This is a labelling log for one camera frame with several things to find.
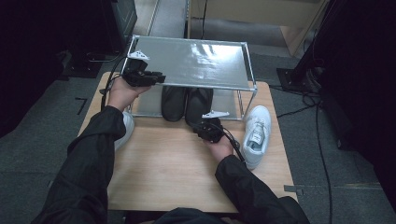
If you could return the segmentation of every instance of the person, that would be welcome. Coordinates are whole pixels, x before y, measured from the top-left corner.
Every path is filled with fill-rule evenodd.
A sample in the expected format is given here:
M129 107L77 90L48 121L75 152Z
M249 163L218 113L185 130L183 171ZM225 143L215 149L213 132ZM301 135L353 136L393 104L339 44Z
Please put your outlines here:
M104 109L68 146L67 158L56 175L38 223L107 223L107 186L113 175L114 142L123 137L122 111L150 87L131 87L115 78ZM233 154L230 141L204 144L219 162L216 179L246 223L297 223L275 194ZM176 208L155 223L224 223L192 208Z

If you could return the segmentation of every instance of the white shoe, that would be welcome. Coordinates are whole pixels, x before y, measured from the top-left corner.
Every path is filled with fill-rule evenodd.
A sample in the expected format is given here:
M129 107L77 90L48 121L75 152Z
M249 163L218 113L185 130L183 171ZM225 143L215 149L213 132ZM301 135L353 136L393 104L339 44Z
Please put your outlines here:
M266 107L258 105L247 115L244 144L241 150L249 170L255 169L262 161L268 148L270 134L270 112Z
M131 137L132 131L134 130L134 117L132 116L132 114L127 111L124 111L122 112L122 115L123 115L123 121L126 129L126 133L122 138L114 142L114 148L116 149L116 151L120 147L123 147L123 145L125 145L128 139Z

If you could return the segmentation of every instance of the wooden table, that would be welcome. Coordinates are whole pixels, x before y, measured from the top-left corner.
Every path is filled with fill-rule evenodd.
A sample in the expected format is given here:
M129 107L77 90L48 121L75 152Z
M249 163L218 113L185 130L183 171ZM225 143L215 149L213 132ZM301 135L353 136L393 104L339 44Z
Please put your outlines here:
M294 56L313 30L329 0L212 0L207 1L206 19L244 21L280 26L290 55ZM203 18L205 0L190 0L191 19Z
M102 95L98 91L105 87L108 75L102 76L81 131L100 111ZM253 106L264 105L269 109L272 133L267 152L253 174L278 197L291 196L297 200L294 192L284 190L285 185L293 186L293 181L269 87L264 82L257 84ZM245 93L248 92L242 92L242 97L250 99L251 94ZM237 212L214 176L217 163L184 119L169 122L139 117L134 122L132 137L116 153L114 175L108 187L109 209L169 211L192 207L204 212ZM243 121L223 120L221 124L242 143Z

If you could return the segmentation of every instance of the person's right arm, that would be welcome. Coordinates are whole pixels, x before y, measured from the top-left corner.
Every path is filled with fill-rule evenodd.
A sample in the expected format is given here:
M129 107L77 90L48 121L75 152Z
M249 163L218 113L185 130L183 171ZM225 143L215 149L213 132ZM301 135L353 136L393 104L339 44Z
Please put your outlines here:
M233 154L223 136L216 144L204 141L219 162L216 179L247 223L297 223L278 198Z

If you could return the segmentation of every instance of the black shoe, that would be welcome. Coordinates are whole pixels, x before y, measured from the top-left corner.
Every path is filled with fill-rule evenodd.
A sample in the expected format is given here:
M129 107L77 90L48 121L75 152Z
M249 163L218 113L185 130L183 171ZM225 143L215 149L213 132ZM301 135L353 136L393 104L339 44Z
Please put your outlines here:
M187 95L185 120L192 128L202 122L202 115L210 112L213 89L190 88Z
M178 121L184 116L187 88L163 86L161 112L168 121Z

